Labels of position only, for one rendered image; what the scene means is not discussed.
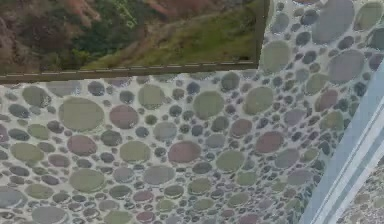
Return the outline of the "framed landscape picture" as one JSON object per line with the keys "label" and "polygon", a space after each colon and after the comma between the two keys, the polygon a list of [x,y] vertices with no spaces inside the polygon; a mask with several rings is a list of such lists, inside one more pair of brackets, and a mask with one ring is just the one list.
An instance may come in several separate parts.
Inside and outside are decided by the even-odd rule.
{"label": "framed landscape picture", "polygon": [[0,84],[255,69],[273,0],[0,0]]}

